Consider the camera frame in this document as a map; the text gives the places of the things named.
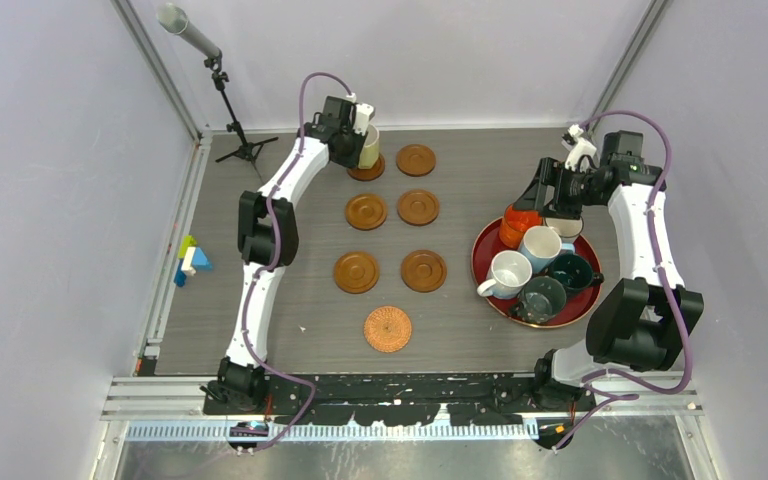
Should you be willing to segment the pale yellow mug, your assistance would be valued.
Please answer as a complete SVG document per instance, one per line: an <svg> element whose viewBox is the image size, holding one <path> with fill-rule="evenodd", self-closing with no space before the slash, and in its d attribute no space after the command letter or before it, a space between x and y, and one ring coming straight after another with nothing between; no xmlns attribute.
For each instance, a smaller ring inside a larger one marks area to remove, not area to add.
<svg viewBox="0 0 768 480"><path fill-rule="evenodd" d="M379 155L380 133L375 125L370 124L367 127L367 134L359 156L357 168L361 170L371 169L378 161Z"/></svg>

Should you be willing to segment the brown wooden coaster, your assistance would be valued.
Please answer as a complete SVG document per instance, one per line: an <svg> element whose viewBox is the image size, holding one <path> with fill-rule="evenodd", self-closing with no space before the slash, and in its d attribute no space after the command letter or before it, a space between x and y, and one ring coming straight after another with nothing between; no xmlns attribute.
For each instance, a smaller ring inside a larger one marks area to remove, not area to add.
<svg viewBox="0 0 768 480"><path fill-rule="evenodd" d="M440 213L437 197L424 189L406 191L397 201L397 213L402 221L412 226L432 223Z"/></svg>
<svg viewBox="0 0 768 480"><path fill-rule="evenodd" d="M368 182L379 178L386 169L386 160L382 154L378 155L378 158L373 165L368 169L351 168L347 170L348 175L358 181Z"/></svg>
<svg viewBox="0 0 768 480"><path fill-rule="evenodd" d="M396 155L397 168L412 177L421 177L431 173L436 167L436 154L422 144L410 144L401 148Z"/></svg>
<svg viewBox="0 0 768 480"><path fill-rule="evenodd" d="M448 269L444 258L431 250L416 250L404 257L401 279L413 291L430 293L446 281Z"/></svg>
<svg viewBox="0 0 768 480"><path fill-rule="evenodd" d="M348 224L362 231L374 230L387 219L386 202L377 194L363 193L352 197L344 209Z"/></svg>
<svg viewBox="0 0 768 480"><path fill-rule="evenodd" d="M368 252L347 252L335 262L333 278L342 291L361 294L378 283L380 267L375 257Z"/></svg>

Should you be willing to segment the red round tray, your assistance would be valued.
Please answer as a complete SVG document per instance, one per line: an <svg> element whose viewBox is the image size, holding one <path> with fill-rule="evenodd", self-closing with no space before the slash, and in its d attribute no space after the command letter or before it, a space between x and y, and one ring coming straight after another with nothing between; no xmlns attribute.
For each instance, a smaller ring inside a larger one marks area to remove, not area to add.
<svg viewBox="0 0 768 480"><path fill-rule="evenodd" d="M485 280L492 258L499 252L506 250L506 246L499 239L499 230L502 218L499 217L489 223L477 236L471 251L471 269L477 284ZM588 239L578 236L572 245L575 252L585 258L596 273L602 272L600 260ZM514 299L499 299L486 297L485 300L492 308L503 317L521 325L536 329L557 329L572 325L587 317L597 305L601 294L602 284L588 287L575 294L567 301L565 307L554 318L544 324L537 324L510 314L510 309L515 305Z"/></svg>

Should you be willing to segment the dark grey mug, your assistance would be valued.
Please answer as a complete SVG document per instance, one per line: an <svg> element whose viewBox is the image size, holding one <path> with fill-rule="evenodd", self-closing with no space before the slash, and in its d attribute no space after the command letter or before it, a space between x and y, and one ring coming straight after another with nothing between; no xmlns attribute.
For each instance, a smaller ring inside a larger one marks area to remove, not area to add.
<svg viewBox="0 0 768 480"><path fill-rule="evenodd" d="M549 276L529 280L508 313L526 323L543 325L555 318L567 303L564 286Z"/></svg>

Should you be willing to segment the woven rattan coaster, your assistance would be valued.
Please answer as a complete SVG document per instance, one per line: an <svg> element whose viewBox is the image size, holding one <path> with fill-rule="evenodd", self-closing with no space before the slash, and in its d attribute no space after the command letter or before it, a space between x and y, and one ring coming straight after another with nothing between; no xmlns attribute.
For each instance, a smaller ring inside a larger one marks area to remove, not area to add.
<svg viewBox="0 0 768 480"><path fill-rule="evenodd" d="M363 334L368 344L383 353L394 353L404 348L412 332L409 316L395 306L376 308L363 324Z"/></svg>

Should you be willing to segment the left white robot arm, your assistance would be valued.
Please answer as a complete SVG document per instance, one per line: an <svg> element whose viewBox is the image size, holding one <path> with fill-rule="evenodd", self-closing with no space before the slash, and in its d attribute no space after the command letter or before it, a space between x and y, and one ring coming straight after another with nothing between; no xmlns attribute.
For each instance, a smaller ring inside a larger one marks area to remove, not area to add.
<svg viewBox="0 0 768 480"><path fill-rule="evenodd" d="M359 164L373 116L373 107L353 95L327 97L322 110L303 124L277 172L259 190L241 194L237 247L243 288L234 334L217 377L203 388L213 400L232 404L244 414L265 405L269 321L280 280L299 247L295 205L328 164Z"/></svg>

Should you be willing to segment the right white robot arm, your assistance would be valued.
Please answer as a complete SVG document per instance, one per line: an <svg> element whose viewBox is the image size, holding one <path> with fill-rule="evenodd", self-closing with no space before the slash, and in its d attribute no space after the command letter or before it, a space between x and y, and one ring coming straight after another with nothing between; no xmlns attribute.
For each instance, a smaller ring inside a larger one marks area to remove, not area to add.
<svg viewBox="0 0 768 480"><path fill-rule="evenodd" d="M689 335L704 310L674 264L663 218L666 167L645 163L640 133L616 131L599 152L573 125L562 137L565 160L545 157L516 211L542 218L578 219L604 206L617 236L617 284L591 314L584 340L551 350L535 365L531 397L544 410L581 398L586 385L617 375L662 394L681 392L690 379Z"/></svg>

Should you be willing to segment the cream mug black rim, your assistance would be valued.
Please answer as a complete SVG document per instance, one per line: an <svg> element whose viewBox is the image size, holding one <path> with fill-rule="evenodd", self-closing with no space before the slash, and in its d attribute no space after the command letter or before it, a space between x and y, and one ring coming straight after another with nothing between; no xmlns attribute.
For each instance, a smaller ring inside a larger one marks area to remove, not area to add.
<svg viewBox="0 0 768 480"><path fill-rule="evenodd" d="M584 230L583 219L545 218L544 225L552 229L563 243L573 244Z"/></svg>

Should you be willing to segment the orange mug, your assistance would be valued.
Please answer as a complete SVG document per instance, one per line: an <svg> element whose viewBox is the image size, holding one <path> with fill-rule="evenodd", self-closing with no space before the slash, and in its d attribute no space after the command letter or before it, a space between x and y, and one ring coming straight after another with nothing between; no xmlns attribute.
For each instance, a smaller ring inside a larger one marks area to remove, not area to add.
<svg viewBox="0 0 768 480"><path fill-rule="evenodd" d="M535 226L542 226L543 220L535 210L516 210L510 204L501 217L498 237L509 249L518 249L525 233Z"/></svg>

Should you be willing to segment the dark green mug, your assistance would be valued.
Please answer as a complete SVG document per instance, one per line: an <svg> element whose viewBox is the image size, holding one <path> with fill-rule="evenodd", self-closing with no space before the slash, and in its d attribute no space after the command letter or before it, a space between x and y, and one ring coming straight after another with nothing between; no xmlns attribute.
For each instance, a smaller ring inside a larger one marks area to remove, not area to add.
<svg viewBox="0 0 768 480"><path fill-rule="evenodd" d="M557 280L569 296L601 285L605 276L594 270L582 256L564 253L557 256L546 268L546 275Z"/></svg>

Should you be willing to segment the white mug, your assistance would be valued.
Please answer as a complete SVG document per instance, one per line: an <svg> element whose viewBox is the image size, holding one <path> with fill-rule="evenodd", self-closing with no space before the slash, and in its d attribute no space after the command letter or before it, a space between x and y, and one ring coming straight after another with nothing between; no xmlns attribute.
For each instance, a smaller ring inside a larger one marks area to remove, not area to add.
<svg viewBox="0 0 768 480"><path fill-rule="evenodd" d="M529 259L515 250L504 250L491 260L486 279L476 293L481 297L502 300L515 298L531 279L533 269Z"/></svg>

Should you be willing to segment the grey microphone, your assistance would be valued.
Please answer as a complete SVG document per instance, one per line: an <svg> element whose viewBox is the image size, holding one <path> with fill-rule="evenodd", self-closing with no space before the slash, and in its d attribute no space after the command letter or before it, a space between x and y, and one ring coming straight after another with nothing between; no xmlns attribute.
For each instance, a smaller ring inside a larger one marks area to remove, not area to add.
<svg viewBox="0 0 768 480"><path fill-rule="evenodd" d="M221 49L209 40L189 19L186 12L173 3L159 5L155 10L159 25L169 34L185 41L199 51L206 60L222 58Z"/></svg>

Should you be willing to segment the coloured toy brick stack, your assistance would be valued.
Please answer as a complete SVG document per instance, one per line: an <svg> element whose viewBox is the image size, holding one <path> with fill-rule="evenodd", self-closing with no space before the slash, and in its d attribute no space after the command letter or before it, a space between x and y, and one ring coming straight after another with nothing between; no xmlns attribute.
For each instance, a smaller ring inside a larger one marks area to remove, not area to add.
<svg viewBox="0 0 768 480"><path fill-rule="evenodd" d="M184 237L177 258L178 263L173 283L178 288L183 288L187 280L197 273L201 271L212 271L214 269L206 252L192 235L186 235Z"/></svg>

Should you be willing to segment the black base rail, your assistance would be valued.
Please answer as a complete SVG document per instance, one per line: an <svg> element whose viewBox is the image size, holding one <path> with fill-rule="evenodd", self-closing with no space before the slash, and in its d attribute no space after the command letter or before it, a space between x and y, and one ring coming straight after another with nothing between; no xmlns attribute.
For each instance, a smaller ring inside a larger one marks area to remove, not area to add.
<svg viewBox="0 0 768 480"><path fill-rule="evenodd" d="M201 390L207 415L263 415L279 425L426 426L440 414L454 426L512 425L537 412L569 420L595 405L584 394L552 397L530 373L262 376L251 387L211 380Z"/></svg>

